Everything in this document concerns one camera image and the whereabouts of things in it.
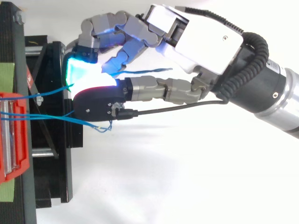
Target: blue wire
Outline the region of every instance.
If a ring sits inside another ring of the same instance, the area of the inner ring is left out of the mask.
[[[71,112],[65,114],[63,117],[67,117],[67,116],[69,116],[70,114],[72,114],[72,113],[74,113],[74,112],[75,112],[75,111],[71,111]]]
[[[119,71],[119,72],[111,74],[111,76],[118,76],[118,75],[123,74],[123,73],[127,73],[127,74],[144,74],[144,73],[150,73],[150,72],[161,72],[161,71],[169,71],[169,70],[172,70],[172,68],[144,70],[144,71]]]
[[[69,115],[71,113],[68,113],[68,114],[66,114],[62,117],[58,117],[58,116],[51,116],[51,115],[45,115],[45,114],[21,114],[21,113],[0,112],[0,114],[3,114],[3,115],[20,116],[21,117],[21,118],[2,118],[2,120],[19,121],[19,120],[59,119],[59,120],[64,120],[64,121],[80,124],[80,125],[89,126],[89,127],[93,128],[93,129],[95,129],[95,130],[97,130],[101,133],[104,133],[107,130],[112,129],[112,122],[110,122],[110,126],[108,128],[98,127],[98,126],[93,125],[93,124],[91,124],[87,121],[84,121],[84,120],[79,120],[79,119],[76,119],[76,118],[66,117],[67,115]]]
[[[17,100],[17,99],[31,99],[31,98],[36,98],[36,97],[44,97],[44,96],[48,96],[48,95],[52,95],[54,93],[60,92],[62,90],[66,90],[66,89],[72,87],[73,85],[74,84],[71,84],[71,85],[68,85],[68,86],[61,87],[57,90],[53,90],[53,91],[45,92],[45,93],[39,93],[39,94],[31,95],[31,96],[0,98],[0,100]]]

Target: white label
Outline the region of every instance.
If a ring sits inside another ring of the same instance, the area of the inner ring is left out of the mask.
[[[286,77],[286,71],[284,67],[280,66],[280,74],[283,75],[284,77]]]
[[[269,59],[266,65],[267,65],[268,69],[271,69],[272,71],[274,71],[278,74],[280,73],[279,64],[275,63],[274,61]]]

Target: black cable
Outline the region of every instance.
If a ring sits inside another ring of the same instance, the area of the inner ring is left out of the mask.
[[[190,14],[195,14],[195,15],[202,15],[205,17],[209,17],[211,19],[214,19],[218,22],[221,22],[222,24],[224,24],[225,26],[231,27],[233,30],[237,31],[238,33],[242,34],[244,32],[244,30],[242,30],[241,28],[237,27],[236,25],[234,25],[233,23],[227,21],[225,18],[210,12],[208,10],[202,10],[202,9],[196,9],[196,8],[189,8],[186,7],[185,8],[185,13],[190,13]]]
[[[229,101],[236,92],[246,83],[255,78],[266,66],[269,59],[269,49],[266,40],[255,33],[243,33],[244,44],[254,49],[253,60],[235,76],[224,81],[216,97],[224,101]]]
[[[190,107],[195,107],[195,106],[203,106],[203,105],[211,105],[211,104],[227,104],[227,102],[223,100],[211,100],[211,101],[204,101],[204,102],[197,102],[193,104],[186,104],[182,106],[173,106],[173,107],[167,107],[167,108],[162,108],[162,109],[154,109],[154,110],[148,110],[148,111],[138,111],[136,112],[137,115],[145,115],[145,114],[153,114],[153,113],[162,113],[162,112],[169,112],[169,111],[177,111],[177,110],[182,110]]]

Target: white background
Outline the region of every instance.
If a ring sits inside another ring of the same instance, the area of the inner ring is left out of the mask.
[[[26,35],[50,35],[64,44],[78,37],[85,18],[119,10],[143,13],[152,3],[13,2],[27,9]],[[271,59],[299,72],[297,2],[279,2],[155,3],[218,13],[245,31],[262,35]],[[198,34],[204,35],[200,24],[198,28]],[[157,76],[192,78],[155,50],[146,51],[128,70],[162,67],[175,70]],[[170,105],[162,100],[127,103],[127,108],[138,110],[164,106]],[[106,134],[85,128],[84,148],[72,150],[74,198],[37,210],[38,224],[297,224],[298,143],[232,104],[118,121]]]

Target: red container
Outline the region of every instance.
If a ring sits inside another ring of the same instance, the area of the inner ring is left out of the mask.
[[[16,93],[3,93],[0,92],[1,98],[15,98],[22,97],[20,94]],[[0,107],[2,108],[4,103],[10,103],[10,109],[13,113],[26,114],[26,100],[19,99],[14,101],[0,100]],[[3,182],[8,182],[19,175],[23,174],[29,168],[29,154],[28,154],[28,137],[27,137],[27,121],[4,121],[3,116],[0,117],[0,184]],[[8,136],[4,135],[7,133],[5,125],[9,124],[13,134],[9,133]],[[6,142],[9,141],[9,146],[11,149],[10,154],[4,150],[7,149]],[[7,163],[12,163],[12,169],[9,173],[7,172]]]

